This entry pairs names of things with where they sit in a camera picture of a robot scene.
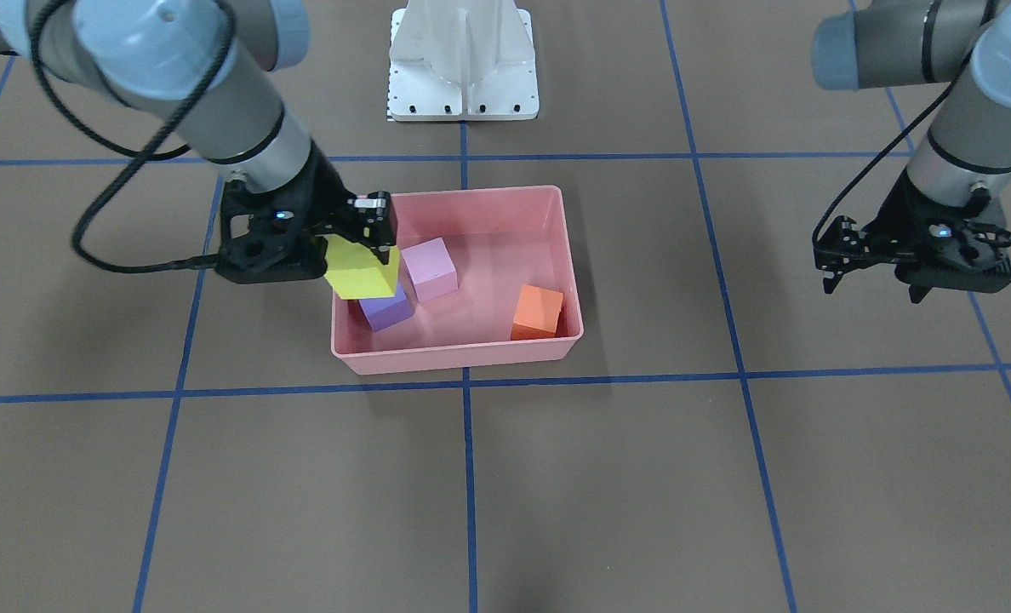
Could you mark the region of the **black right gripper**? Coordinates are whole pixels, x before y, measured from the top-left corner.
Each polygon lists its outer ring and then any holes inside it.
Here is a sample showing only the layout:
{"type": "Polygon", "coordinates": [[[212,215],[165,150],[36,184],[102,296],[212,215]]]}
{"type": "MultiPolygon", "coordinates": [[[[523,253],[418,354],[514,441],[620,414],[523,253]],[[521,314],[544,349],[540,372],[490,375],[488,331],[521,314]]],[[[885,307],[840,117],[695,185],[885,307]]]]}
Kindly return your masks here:
{"type": "Polygon", "coordinates": [[[220,241],[214,270],[235,284],[303,282],[330,268],[329,238],[340,238],[369,257],[390,263],[397,244],[397,215],[390,192],[359,197],[319,150],[285,185],[252,192],[234,179],[223,186],[220,241]]]}

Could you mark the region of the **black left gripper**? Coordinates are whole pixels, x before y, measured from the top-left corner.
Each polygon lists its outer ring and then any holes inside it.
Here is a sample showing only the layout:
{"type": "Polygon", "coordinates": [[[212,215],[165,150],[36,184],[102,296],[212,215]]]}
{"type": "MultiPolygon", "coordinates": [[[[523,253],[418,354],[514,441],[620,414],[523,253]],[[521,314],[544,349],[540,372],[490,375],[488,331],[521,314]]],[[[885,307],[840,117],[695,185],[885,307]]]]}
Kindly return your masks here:
{"type": "Polygon", "coordinates": [[[1000,199],[984,183],[966,187],[960,206],[926,197],[902,172],[866,225],[840,215],[812,240],[822,287],[845,275],[890,265],[918,304],[933,289],[996,294],[1011,284],[1011,231],[1000,199]]]}

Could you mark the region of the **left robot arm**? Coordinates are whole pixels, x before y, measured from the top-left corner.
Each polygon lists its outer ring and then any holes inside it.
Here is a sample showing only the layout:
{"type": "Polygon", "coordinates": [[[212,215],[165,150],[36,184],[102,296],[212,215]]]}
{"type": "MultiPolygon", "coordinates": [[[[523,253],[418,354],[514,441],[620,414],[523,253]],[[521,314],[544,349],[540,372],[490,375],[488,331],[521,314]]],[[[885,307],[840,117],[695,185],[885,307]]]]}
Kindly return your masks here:
{"type": "Polygon", "coordinates": [[[810,65],[827,90],[940,83],[928,129],[857,224],[830,205],[812,236],[822,290],[887,265],[911,303],[931,290],[995,294],[1011,284],[1011,1],[871,1],[822,20],[810,65]]]}

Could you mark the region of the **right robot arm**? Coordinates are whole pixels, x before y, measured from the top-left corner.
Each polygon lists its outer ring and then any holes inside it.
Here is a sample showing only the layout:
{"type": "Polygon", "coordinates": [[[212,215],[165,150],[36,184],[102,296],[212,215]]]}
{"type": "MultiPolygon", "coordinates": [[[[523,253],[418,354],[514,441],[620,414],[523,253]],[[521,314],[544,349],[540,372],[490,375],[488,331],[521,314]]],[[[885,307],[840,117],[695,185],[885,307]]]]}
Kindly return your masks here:
{"type": "Polygon", "coordinates": [[[0,55],[31,62],[47,100],[128,166],[94,198],[72,233],[75,255],[114,274],[214,269],[236,284],[300,282],[399,272],[388,192],[346,189],[311,133],[268,74],[305,57],[310,24],[300,1],[0,1],[0,55]],[[51,80],[93,90],[162,124],[139,150],[94,132],[51,80]],[[214,255],[118,265],[84,236],[144,164],[195,152],[220,175],[214,255]]]}

